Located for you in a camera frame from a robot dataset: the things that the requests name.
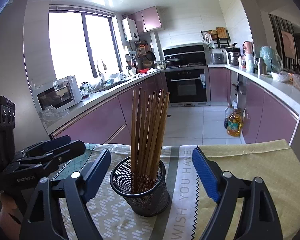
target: water heater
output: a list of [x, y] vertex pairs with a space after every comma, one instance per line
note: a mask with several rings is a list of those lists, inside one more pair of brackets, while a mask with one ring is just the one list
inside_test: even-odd
[[138, 41], [138, 31], [136, 27], [136, 22], [129, 18], [122, 20], [124, 35], [126, 36], [126, 41]]

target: white tile floor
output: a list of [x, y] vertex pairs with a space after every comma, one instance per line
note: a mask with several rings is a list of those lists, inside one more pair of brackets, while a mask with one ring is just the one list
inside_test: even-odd
[[163, 146], [241, 144], [224, 128], [225, 106], [169, 107]]

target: cutting board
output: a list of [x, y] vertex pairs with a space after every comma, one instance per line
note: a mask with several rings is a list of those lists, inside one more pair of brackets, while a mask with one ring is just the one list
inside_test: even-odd
[[225, 27], [216, 27], [219, 38], [228, 39], [228, 34]]

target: black mesh holder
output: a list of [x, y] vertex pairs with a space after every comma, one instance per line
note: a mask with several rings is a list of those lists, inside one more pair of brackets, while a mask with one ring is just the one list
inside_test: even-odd
[[170, 201], [164, 180], [165, 175], [166, 168], [160, 160], [154, 187], [140, 194], [131, 194], [130, 157], [128, 157], [119, 162], [112, 170], [110, 185], [117, 194], [128, 202], [136, 214], [152, 217], [163, 212]]

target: zigzag edge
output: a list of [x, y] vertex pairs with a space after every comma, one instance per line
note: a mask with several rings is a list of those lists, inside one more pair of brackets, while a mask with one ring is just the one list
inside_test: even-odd
[[197, 224], [197, 215], [198, 215], [198, 202], [199, 202], [199, 176], [198, 176], [198, 174], [197, 174], [197, 186], [196, 186], [196, 201], [195, 201], [195, 211], [194, 211], [194, 213], [195, 213], [195, 215], [194, 215], [194, 220], [193, 220], [193, 222], [194, 222], [194, 224], [193, 224], [193, 229], [192, 229], [192, 232], [193, 232], [193, 234], [191, 235], [192, 236], [192, 238], [191, 238], [191, 240], [193, 240], [194, 239], [194, 235], [195, 235], [195, 230], [196, 230], [196, 224]]

